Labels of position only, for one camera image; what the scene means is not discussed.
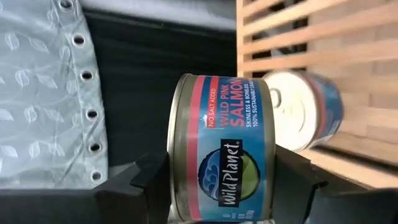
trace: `blue label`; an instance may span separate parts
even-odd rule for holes
[[[194,220],[261,218],[266,144],[258,82],[204,76],[196,80],[187,151],[188,203]]]
[[[340,127],[343,120],[343,104],[336,86],[326,78],[310,75],[318,92],[320,105],[321,124],[320,133],[317,136],[316,144],[327,141]]]

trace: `patterned fabric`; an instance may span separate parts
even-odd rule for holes
[[[0,0],[0,189],[107,178],[100,79],[76,0]]]

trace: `tin can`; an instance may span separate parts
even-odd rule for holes
[[[274,107],[276,144],[298,152],[329,140],[337,132],[343,104],[329,79],[295,71],[272,72],[263,79]]]
[[[261,79],[184,75],[170,113],[172,213],[181,222],[265,220],[275,134]]]

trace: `can lid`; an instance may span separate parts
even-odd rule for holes
[[[291,151],[308,146],[317,129],[318,108],[311,86],[294,71],[263,77],[274,107],[275,143]]]
[[[177,83],[177,87],[174,91],[172,107],[170,110],[170,118],[169,118],[169,130],[167,133],[167,152],[169,154],[170,160],[170,194],[172,199],[172,204],[170,206],[171,212],[174,215],[174,218],[183,221],[180,213],[177,209],[176,199],[175,199],[175,191],[174,191],[174,136],[175,136],[175,122],[177,121],[177,111],[178,111],[178,103],[180,101],[180,96],[182,93],[182,87],[188,76],[192,74],[184,74]]]

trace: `metal can rim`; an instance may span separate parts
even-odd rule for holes
[[[317,135],[317,132],[318,132],[318,130],[319,130],[319,127],[320,127],[320,114],[319,114],[319,111],[320,111],[320,104],[319,104],[319,102],[318,102],[319,99],[317,98],[317,96],[316,96],[316,94],[315,94],[314,87],[311,86],[311,84],[308,82],[308,80],[307,80],[307,79],[304,77],[304,75],[303,75],[302,73],[300,73],[300,72],[297,72],[297,71],[294,71],[294,70],[274,70],[274,71],[272,71],[272,72],[269,72],[268,74],[265,74],[265,75],[262,77],[262,79],[265,81],[267,77],[270,77],[270,76],[272,76],[272,75],[277,75],[278,73],[282,73],[282,72],[290,73],[290,74],[296,76],[297,78],[301,79],[301,80],[306,84],[306,86],[308,86],[308,88],[311,90],[311,94],[313,95],[313,98],[314,98],[314,100],[315,100],[314,104],[315,104],[315,107],[316,107],[316,113],[317,113],[317,114],[316,114],[316,117],[315,117],[315,124],[316,124],[316,125],[315,125],[315,127],[314,127],[314,130],[313,130],[313,133],[312,133],[312,137],[307,141],[307,143],[305,143],[305,144],[304,144],[303,146],[301,146],[300,148],[295,149],[295,150],[292,150],[293,152],[300,152],[300,151],[306,149],[307,147],[309,147],[309,146],[311,145],[311,143],[314,142],[314,140],[315,140],[315,138],[316,138],[316,135]]]
[[[180,80],[175,87],[172,106],[170,109],[170,118],[169,118],[169,128],[167,131],[167,152],[169,154],[169,167],[170,167],[170,195],[172,204],[170,209],[174,218],[180,222],[182,222],[182,218],[180,216],[180,212],[177,208],[177,201],[175,198],[175,191],[174,191],[174,136],[175,136],[175,123],[177,121],[177,111],[178,111],[178,104],[180,102],[180,96],[182,94],[183,84],[185,80],[192,74],[186,73],[181,76]]]

